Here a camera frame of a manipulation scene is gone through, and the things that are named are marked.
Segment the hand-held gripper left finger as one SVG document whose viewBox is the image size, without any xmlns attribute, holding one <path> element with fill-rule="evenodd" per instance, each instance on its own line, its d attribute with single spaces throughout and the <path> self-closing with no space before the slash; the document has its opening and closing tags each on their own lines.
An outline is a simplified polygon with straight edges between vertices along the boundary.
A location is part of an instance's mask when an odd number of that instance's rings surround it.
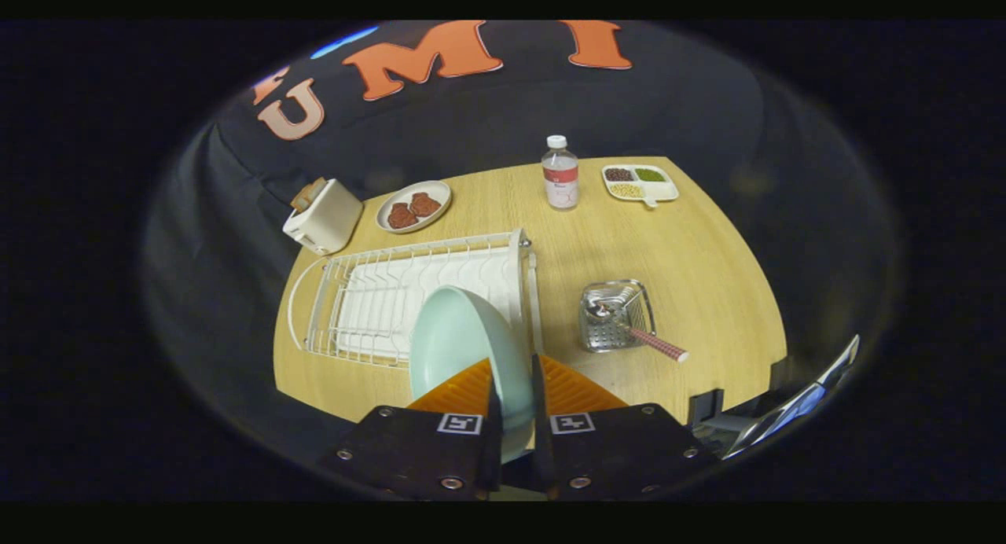
<svg viewBox="0 0 1006 544">
<path fill-rule="evenodd" d="M 501 487 L 502 437 L 501 402 L 483 358 L 412 405 L 374 407 L 318 465 L 396 498 L 485 501 Z"/>
</svg>

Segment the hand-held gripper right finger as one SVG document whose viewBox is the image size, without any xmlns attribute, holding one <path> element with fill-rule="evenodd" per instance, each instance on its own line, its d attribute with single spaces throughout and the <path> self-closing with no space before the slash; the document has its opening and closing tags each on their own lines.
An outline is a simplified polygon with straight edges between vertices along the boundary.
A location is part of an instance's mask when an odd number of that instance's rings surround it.
<svg viewBox="0 0 1006 544">
<path fill-rule="evenodd" d="M 631 405 L 571 367 L 532 355 L 535 479 L 550 501 L 650 500 L 720 465 L 656 402 Z"/>
</svg>

